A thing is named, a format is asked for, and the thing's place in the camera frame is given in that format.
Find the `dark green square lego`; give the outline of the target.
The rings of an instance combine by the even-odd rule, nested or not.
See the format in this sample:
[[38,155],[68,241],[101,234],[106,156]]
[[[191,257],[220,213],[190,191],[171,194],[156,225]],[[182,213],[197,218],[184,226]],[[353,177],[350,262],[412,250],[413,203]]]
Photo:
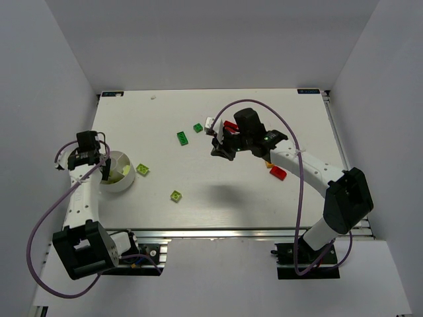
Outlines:
[[203,130],[203,127],[202,127],[202,125],[201,125],[200,123],[197,123],[197,124],[195,124],[195,125],[193,126],[193,129],[194,129],[194,131],[195,131],[196,133],[199,133],[199,132],[201,132],[201,131]]

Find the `dark green long lego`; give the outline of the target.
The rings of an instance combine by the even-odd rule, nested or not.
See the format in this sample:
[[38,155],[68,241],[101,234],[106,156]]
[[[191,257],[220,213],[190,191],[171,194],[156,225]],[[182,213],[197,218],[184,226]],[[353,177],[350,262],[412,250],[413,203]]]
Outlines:
[[188,139],[183,131],[180,131],[176,134],[176,137],[181,146],[185,146],[188,144]]

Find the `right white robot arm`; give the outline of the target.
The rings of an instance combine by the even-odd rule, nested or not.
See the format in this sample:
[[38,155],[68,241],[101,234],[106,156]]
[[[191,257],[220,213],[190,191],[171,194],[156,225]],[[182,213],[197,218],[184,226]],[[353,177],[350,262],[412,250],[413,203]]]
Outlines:
[[233,160],[238,152],[276,165],[314,188],[324,198],[323,216],[301,240],[317,251],[340,234],[347,234],[374,204],[364,173],[358,168],[343,170],[313,155],[297,150],[295,143],[278,130],[267,130],[252,108],[235,113],[235,132],[228,131],[222,120],[208,117],[205,131],[213,136],[211,155]]

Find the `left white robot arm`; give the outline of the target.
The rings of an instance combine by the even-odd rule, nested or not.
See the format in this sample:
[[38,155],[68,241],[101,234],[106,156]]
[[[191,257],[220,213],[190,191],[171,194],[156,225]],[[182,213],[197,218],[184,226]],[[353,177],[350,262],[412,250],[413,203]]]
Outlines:
[[104,141],[96,131],[77,134],[77,147],[60,151],[56,169],[69,172],[71,194],[63,228],[53,234],[52,242],[71,279],[100,274],[119,266],[121,256],[137,253],[134,234],[124,229],[107,233],[99,221],[100,183],[110,174],[111,158],[102,154]]

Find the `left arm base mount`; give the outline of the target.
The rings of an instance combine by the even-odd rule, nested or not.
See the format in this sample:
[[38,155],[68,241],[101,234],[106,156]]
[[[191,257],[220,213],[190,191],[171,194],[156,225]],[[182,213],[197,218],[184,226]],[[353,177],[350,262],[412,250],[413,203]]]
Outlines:
[[110,276],[160,276],[164,270],[164,245],[139,240],[135,232],[126,229],[110,233],[119,251],[118,266],[103,272]]

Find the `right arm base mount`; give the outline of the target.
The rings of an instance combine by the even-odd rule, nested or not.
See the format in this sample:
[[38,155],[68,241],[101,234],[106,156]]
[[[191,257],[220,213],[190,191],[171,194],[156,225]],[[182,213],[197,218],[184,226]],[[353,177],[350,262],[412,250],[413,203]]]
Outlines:
[[306,270],[311,264],[313,267],[304,275],[298,275],[294,266],[293,243],[277,243],[270,251],[276,260],[277,275],[279,280],[323,280],[340,279],[339,269],[334,266],[338,263],[338,257],[332,245],[328,252],[321,257],[325,247],[319,251],[308,250],[299,246],[297,251],[297,268],[299,271]]

